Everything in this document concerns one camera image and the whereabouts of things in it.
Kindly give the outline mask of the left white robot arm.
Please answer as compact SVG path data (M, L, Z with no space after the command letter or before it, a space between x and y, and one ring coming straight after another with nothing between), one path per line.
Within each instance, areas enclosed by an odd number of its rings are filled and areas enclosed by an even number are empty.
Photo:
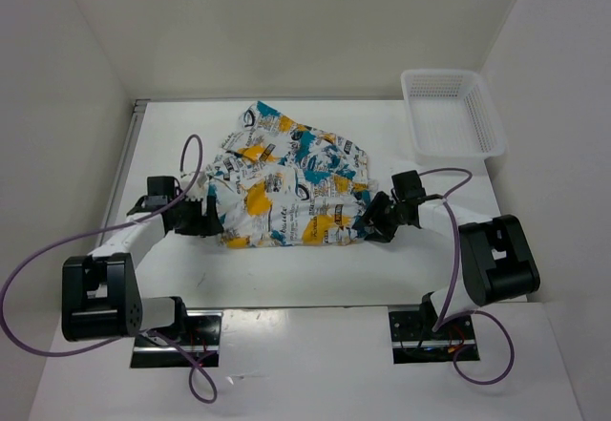
M172 177L147 179L126 221L108 241L62 267L61 329L70 342L135 337L153 330L167 343L187 339L191 322L179 296L142 298L136 269L168 234L211 237L223 232L216 194L190 196Z

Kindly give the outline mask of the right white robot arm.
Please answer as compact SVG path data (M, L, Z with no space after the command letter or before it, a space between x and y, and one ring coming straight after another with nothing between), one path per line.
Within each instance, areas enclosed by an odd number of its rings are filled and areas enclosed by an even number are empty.
M463 173L466 178L443 194L428 193L422 178L446 172ZM353 225L373 242L391 242L398 228L406 225L453 243L449 285L425 295L418 316L420 330L430 338L443 336L462 315L540 288L533 253L516 216L493 217L450 204L450 195L472 177L470 171L456 167L396 174L391 193L377 193Z

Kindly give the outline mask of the patterned white teal yellow shorts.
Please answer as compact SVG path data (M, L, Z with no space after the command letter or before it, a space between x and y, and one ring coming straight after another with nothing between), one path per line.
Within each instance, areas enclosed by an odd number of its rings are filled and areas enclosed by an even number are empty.
M257 101L201 171L216 194L228 248L347 245L377 185L354 142Z

